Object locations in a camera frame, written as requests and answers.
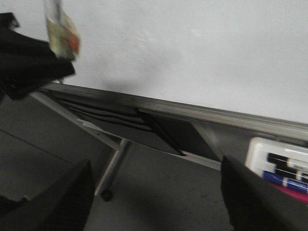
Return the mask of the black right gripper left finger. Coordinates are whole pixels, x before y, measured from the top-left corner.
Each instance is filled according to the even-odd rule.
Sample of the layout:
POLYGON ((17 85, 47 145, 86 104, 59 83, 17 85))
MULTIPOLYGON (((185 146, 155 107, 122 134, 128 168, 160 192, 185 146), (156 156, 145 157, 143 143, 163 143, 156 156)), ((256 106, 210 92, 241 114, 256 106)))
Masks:
POLYGON ((89 160, 83 160, 51 187, 0 218, 2 231, 82 231, 94 198, 89 160))

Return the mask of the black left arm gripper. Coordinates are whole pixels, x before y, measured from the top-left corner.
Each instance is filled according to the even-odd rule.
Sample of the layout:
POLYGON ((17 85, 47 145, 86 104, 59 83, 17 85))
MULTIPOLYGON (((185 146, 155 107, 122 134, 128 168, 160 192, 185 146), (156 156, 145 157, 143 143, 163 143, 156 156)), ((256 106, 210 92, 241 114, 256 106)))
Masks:
POLYGON ((0 97, 26 97, 50 82, 75 74, 68 59, 57 58, 48 42, 19 34, 12 12, 0 15, 0 97))

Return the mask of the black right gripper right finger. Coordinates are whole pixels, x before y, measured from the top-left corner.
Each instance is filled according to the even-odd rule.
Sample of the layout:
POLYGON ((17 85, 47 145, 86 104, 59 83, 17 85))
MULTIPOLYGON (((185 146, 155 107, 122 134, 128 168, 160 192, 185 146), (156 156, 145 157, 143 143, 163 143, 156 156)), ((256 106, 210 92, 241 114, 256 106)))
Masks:
POLYGON ((221 163, 221 191, 235 231, 306 231, 308 207, 231 156, 221 163))

